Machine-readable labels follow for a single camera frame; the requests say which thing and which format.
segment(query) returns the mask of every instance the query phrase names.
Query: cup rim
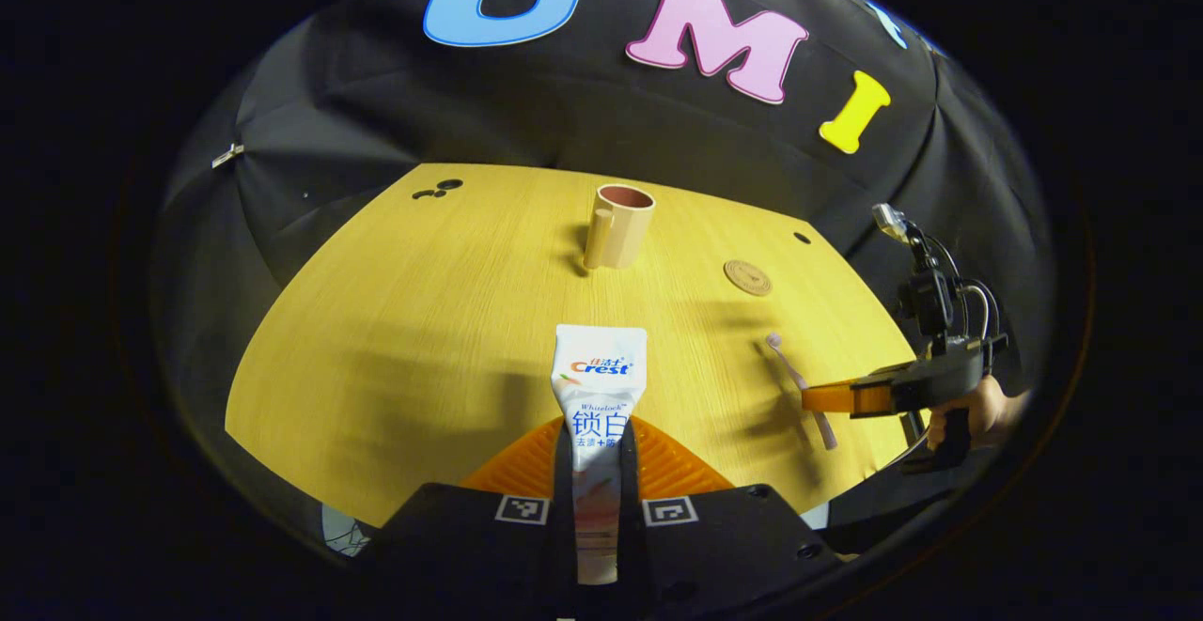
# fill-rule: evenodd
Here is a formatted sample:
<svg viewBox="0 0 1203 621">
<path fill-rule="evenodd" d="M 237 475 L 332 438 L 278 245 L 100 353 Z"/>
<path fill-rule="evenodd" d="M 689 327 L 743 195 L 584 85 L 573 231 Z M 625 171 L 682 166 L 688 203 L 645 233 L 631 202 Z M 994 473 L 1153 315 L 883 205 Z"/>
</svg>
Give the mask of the cup rim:
<svg viewBox="0 0 1203 621">
<path fill-rule="evenodd" d="M 606 199 L 605 196 L 602 195 L 602 191 L 604 189 L 609 189 L 611 187 L 617 187 L 620 189 L 630 189 L 632 191 L 638 191 L 639 194 L 641 194 L 644 196 L 647 196 L 647 200 L 650 200 L 652 202 L 652 205 L 645 206 L 645 207 L 633 207 L 633 206 L 623 206 L 621 203 L 616 203 L 616 202 L 611 201 L 610 199 Z M 602 199 L 603 201 L 605 201 L 605 202 L 608 202 L 608 203 L 610 203 L 612 206 L 617 206 L 617 207 L 620 207 L 622 209 L 628 209 L 628 211 L 650 211 L 650 209 L 654 209 L 656 208 L 656 196 L 652 196 L 651 194 L 648 194 L 644 189 L 640 189 L 639 187 L 632 187 L 630 184 L 622 184 L 622 183 L 603 184 L 603 185 L 598 187 L 597 196 L 599 199 Z"/>
</svg>

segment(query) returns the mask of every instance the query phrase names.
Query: human hand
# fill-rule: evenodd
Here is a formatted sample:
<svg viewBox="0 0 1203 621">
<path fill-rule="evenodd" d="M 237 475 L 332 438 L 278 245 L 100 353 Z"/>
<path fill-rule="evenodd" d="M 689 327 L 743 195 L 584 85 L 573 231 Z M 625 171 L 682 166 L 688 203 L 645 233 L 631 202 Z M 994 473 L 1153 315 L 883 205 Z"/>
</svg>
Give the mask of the human hand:
<svg viewBox="0 0 1203 621">
<path fill-rule="evenodd" d="M 1009 428 L 1007 396 L 1002 392 L 996 378 L 986 374 L 965 397 L 949 401 L 931 408 L 931 420 L 928 424 L 928 449 L 935 450 L 944 442 L 950 409 L 968 408 L 970 410 L 970 448 L 977 449 L 996 445 L 1006 438 Z"/>
</svg>

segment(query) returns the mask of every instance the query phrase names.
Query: black cloth backdrop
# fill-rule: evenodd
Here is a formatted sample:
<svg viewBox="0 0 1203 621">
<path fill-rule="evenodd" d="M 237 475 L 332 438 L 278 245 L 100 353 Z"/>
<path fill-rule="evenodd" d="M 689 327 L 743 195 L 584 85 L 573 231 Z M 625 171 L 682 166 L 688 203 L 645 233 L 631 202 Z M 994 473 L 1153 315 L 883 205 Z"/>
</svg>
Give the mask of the black cloth backdrop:
<svg viewBox="0 0 1203 621">
<path fill-rule="evenodd" d="M 534 1 L 484 0 L 482 11 L 508 17 Z M 580 0 L 553 34 L 492 48 L 427 39 L 428 0 L 343 0 L 249 65 L 171 170 L 149 271 L 168 386 L 229 479 L 290 528 L 320 534 L 320 507 L 225 434 L 229 386 L 289 279 L 421 162 L 615 175 L 805 219 L 894 309 L 911 255 L 870 213 L 890 202 L 994 289 L 1012 338 L 996 368 L 1006 394 L 1037 383 L 1055 265 L 1039 185 L 1005 116 L 908 26 L 909 48 L 897 47 L 864 0 L 724 1 L 735 23 L 771 10 L 810 31 L 782 105 L 735 91 L 722 73 L 703 77 L 689 41 L 678 70 L 626 57 L 659 0 Z M 846 155 L 817 130 L 846 102 L 857 69 L 893 102 Z M 212 168 L 232 142 L 245 153 Z M 914 321 L 899 325 L 919 350 Z"/>
</svg>

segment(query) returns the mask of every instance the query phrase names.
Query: toothbrush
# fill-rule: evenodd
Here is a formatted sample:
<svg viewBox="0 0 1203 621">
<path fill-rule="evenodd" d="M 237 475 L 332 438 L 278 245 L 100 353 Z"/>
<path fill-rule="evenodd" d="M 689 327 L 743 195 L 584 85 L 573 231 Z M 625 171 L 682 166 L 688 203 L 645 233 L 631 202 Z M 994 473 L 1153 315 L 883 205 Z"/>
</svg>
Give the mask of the toothbrush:
<svg viewBox="0 0 1203 621">
<path fill-rule="evenodd" d="M 794 383 L 798 384 L 799 389 L 802 391 L 808 389 L 806 379 L 804 379 L 802 375 L 794 369 L 794 365 L 789 365 L 789 360 L 786 359 L 786 354 L 781 353 L 781 335 L 774 332 L 772 335 L 765 337 L 764 341 L 769 344 L 769 348 L 777 351 L 777 355 L 781 356 L 781 362 L 786 363 L 786 369 L 789 371 L 789 375 L 794 378 Z M 835 431 L 831 431 L 831 424 L 826 420 L 826 414 L 816 412 L 814 422 L 818 424 L 819 433 L 823 436 L 823 446 L 825 446 L 825 449 L 834 450 L 837 442 L 835 439 Z"/>
</svg>

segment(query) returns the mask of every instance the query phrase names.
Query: blue letter u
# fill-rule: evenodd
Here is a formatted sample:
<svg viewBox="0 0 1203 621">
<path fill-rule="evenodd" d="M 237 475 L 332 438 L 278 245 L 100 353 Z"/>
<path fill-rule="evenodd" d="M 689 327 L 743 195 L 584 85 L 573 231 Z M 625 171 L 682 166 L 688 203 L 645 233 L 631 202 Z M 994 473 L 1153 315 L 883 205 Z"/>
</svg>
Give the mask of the blue letter u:
<svg viewBox="0 0 1203 621">
<path fill-rule="evenodd" d="M 577 0 L 535 0 L 527 12 L 508 18 L 485 17 L 481 1 L 431 0 L 422 29 L 433 41 L 463 48 L 521 43 L 559 29 Z"/>
</svg>

